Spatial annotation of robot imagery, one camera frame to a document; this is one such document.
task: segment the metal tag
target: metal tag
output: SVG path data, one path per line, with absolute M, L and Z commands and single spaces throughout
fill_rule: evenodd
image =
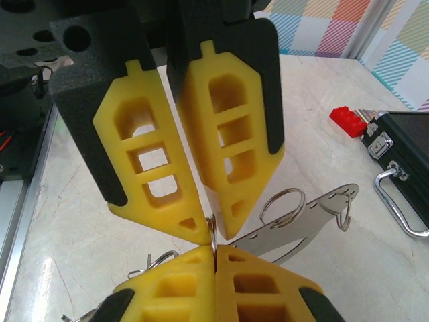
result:
M 307 203 L 302 214 L 286 226 L 280 227 L 278 223 L 289 214 L 282 215 L 271 223 L 231 242 L 230 245 L 260 256 L 302 239 L 294 249 L 273 262 L 280 265 L 307 246 L 331 219 L 341 216 L 341 212 L 346 207 L 350 207 L 358 192 L 357 184 L 340 186 Z

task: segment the white marble table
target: white marble table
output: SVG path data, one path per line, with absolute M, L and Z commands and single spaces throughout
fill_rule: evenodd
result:
M 313 279 L 347 321 L 427 321 L 429 247 L 407 237 L 372 188 L 381 172 L 329 118 L 330 111 L 404 110 L 404 105 L 357 61 L 281 56 L 286 155 L 240 235 L 259 227 L 257 214 L 275 192 L 306 191 L 309 200 L 357 183 L 353 220 L 342 233 L 334 221 L 282 266 Z M 160 70 L 165 80 L 165 70 Z M 190 243 L 109 213 L 66 126 L 58 120 L 8 321 L 60 321 L 97 306 L 146 256 L 180 253 Z M 389 182 L 386 189 L 422 227 Z M 286 197 L 278 210 L 296 205 Z M 202 198 L 204 210 L 210 209 Z

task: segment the metal key ring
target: metal key ring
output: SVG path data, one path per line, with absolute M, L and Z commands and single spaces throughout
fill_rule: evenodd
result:
M 179 256 L 179 253 L 176 252 L 175 250 L 169 250 L 168 252 L 163 253 L 160 257 L 158 257 L 156 260 L 154 260 L 154 262 L 152 264 L 149 265 L 148 268 L 146 268 L 145 270 L 133 270 L 132 272 L 128 273 L 127 277 L 129 280 L 131 280 L 133 277 L 132 275 L 134 274 L 142 274 L 147 272 L 148 270 L 151 270 L 155 267 L 158 267 L 160 264 L 162 264 L 167 258 L 173 256 L 173 258 L 176 258 L 177 256 Z
M 214 258 L 216 259 L 216 251 L 217 251 L 217 235 L 216 235 L 216 217 L 215 215 L 211 215 L 210 218 L 206 218 L 208 230 L 210 230 L 210 236 L 212 240 L 212 251 Z
M 291 222 L 293 222 L 296 218 L 298 218 L 302 212 L 305 209 L 305 206 L 307 204 L 307 195 L 304 191 L 302 191 L 301 189 L 298 188 L 288 188 L 285 190 L 280 191 L 279 193 L 276 193 L 274 196 L 272 196 L 263 206 L 261 213 L 259 214 L 259 220 L 266 225 L 265 221 L 263 220 L 265 217 L 265 214 L 268 210 L 268 208 L 276 201 L 278 200 L 280 197 L 288 194 L 288 193 L 300 193 L 301 195 L 301 199 L 300 199 L 300 203 L 298 204 L 298 206 L 295 208 L 295 210 L 290 213 L 289 215 L 286 214 L 286 218 L 283 218 L 281 221 L 277 220 L 274 225 L 271 228 L 282 228 L 288 224 L 290 224 Z

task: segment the metal clip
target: metal clip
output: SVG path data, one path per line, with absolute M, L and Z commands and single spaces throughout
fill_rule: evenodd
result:
M 210 230 L 210 236 L 212 239 L 212 251 L 214 256 L 214 262 L 216 263 L 216 251 L 217 251 L 217 234 L 216 234 L 216 217 L 211 215 L 210 218 L 206 218 L 208 230 Z
M 92 319 L 92 317 L 95 315 L 97 309 L 99 307 L 85 313 L 83 316 L 81 316 L 79 319 L 77 319 L 76 321 L 73 321 L 70 317 L 67 317 L 66 315 L 63 315 L 61 317 L 61 320 L 63 320 L 64 322 L 90 322 L 90 320 Z
M 148 270 L 151 270 L 155 267 L 158 267 L 160 264 L 162 264 L 167 258 L 173 256 L 173 258 L 176 258 L 179 256 L 179 253 L 175 250 L 169 250 L 168 252 L 163 253 L 160 257 L 158 257 L 153 263 L 151 263 L 151 254 L 147 255 L 147 266 L 146 269 L 143 270 L 133 270 L 132 272 L 128 273 L 127 277 L 129 280 L 131 280 L 133 277 L 132 275 L 135 274 L 143 274 L 147 272 Z
M 406 233 L 412 238 L 429 237 L 429 229 L 424 231 L 415 231 L 408 225 L 407 219 L 404 217 L 404 214 L 402 213 L 401 209 L 396 205 L 395 201 L 389 196 L 386 190 L 381 187 L 381 181 L 384 178 L 389 178 L 390 176 L 399 178 L 402 181 L 407 181 L 408 179 L 408 175 L 404 172 L 404 170 L 402 170 L 399 164 L 395 161 L 391 161 L 389 166 L 387 167 L 387 170 L 375 177 L 373 183 L 375 192 L 377 192 L 385 206 L 393 215 L 393 218 L 404 231 L 404 233 Z

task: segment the metal case handle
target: metal case handle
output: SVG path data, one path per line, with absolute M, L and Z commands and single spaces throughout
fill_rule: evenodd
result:
M 389 209 L 390 213 L 395 218 L 398 225 L 402 228 L 404 233 L 412 238 L 427 238 L 429 237 L 429 229 L 424 231 L 415 231 L 413 230 L 407 222 L 407 219 L 404 217 L 401 209 L 396 205 L 395 201 L 389 196 L 389 194 L 381 187 L 381 181 L 384 178 L 388 178 L 390 176 L 398 177 L 402 181 L 407 180 L 408 175 L 401 169 L 399 164 L 395 161 L 390 162 L 390 165 L 387 167 L 387 170 L 378 176 L 375 177 L 374 180 L 374 189 L 385 204 L 385 206 Z

